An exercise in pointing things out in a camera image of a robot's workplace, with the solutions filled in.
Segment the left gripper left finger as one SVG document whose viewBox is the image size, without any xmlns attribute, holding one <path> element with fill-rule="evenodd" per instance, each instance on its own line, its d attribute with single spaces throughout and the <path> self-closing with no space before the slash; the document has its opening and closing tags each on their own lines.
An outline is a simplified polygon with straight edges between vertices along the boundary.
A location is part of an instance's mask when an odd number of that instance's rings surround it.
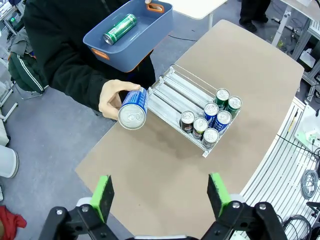
<svg viewBox="0 0 320 240">
<path fill-rule="evenodd" d="M 107 226 L 114 195 L 111 176 L 101 176 L 89 203 L 70 211 L 62 206 L 49 211 L 39 239 L 76 240 L 79 235 L 87 234 L 92 240 L 116 240 Z"/>
</svg>

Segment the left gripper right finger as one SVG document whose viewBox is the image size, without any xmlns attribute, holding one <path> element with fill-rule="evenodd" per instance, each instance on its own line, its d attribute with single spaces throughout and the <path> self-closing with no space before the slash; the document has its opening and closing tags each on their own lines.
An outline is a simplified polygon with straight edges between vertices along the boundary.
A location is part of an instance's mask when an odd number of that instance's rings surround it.
<svg viewBox="0 0 320 240">
<path fill-rule="evenodd" d="M 231 197 L 219 173 L 208 175 L 207 195 L 215 222 L 203 240 L 228 240 L 235 231 L 245 232 L 250 240 L 286 240 L 279 218 L 268 202 L 253 207 Z"/>
</svg>

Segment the person right hand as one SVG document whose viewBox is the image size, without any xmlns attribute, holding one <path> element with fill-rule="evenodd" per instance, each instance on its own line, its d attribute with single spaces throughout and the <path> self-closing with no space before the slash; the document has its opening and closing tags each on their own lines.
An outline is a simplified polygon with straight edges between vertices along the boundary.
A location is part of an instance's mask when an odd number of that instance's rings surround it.
<svg viewBox="0 0 320 240">
<path fill-rule="evenodd" d="M 119 92 L 136 91 L 140 87 L 139 84 L 118 79 L 107 81 L 101 89 L 98 110 L 105 118 L 118 120 L 119 109 L 122 106 Z"/>
</svg>

